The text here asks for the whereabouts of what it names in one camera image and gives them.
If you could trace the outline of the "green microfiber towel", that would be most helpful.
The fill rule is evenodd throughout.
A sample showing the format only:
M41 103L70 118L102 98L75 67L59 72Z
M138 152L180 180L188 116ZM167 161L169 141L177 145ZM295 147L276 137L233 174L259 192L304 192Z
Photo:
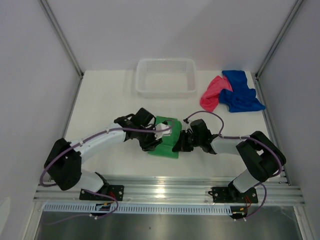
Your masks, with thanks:
M173 152L173 147L178 142L180 132L182 130L182 123L177 118L171 118L171 117L164 117L164 116L156 116L156 124L160 124L164 122L167 119L171 119L168 124L171 126L173 124L173 128L171 130L170 135L164 135L161 140L162 143L160 143L154 151L149 151L148 154L152 156L157 157L165 157L165 158L171 158L171 159L178 159L179 153Z

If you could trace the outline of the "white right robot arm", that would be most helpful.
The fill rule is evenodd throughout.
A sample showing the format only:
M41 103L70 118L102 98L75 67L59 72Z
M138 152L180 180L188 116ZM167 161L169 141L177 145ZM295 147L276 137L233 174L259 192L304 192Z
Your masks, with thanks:
M284 154L261 131L248 136L223 136L212 134L202 119L193 121L182 130L173 152L192 152L200 147L208 154L238 155L246 170L228 185L228 196L234 202L246 197L247 191L277 176L287 160Z

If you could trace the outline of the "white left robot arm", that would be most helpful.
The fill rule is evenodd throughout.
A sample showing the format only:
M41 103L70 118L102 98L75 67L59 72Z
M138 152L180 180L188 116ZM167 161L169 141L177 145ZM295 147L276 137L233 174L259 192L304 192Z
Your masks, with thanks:
M137 113L116 118L104 130L75 141L58 139L44 164L53 186L67 191L71 188L88 190L97 200L108 196L108 183L98 172L84 170L82 165L97 153L115 144L138 140L145 152L153 151L161 142L156 138L156 117L145 108Z

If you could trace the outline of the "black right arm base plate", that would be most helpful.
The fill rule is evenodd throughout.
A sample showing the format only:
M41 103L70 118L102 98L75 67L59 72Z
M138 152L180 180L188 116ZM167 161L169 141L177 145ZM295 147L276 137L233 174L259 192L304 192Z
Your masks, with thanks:
M214 203L258 203L258 195L254 187L245 192L240 192L231 184L228 186L213 186L208 194L212 197Z

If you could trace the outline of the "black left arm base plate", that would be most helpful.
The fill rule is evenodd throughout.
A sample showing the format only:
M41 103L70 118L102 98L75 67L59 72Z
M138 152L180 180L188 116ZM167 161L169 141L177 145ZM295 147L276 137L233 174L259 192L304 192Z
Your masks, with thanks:
M124 190L124 185L103 186L102 189L97 192L97 194L92 194L84 189L81 189L79 199L82 201L111 201L110 198L101 196L106 195L121 202L124 197Z

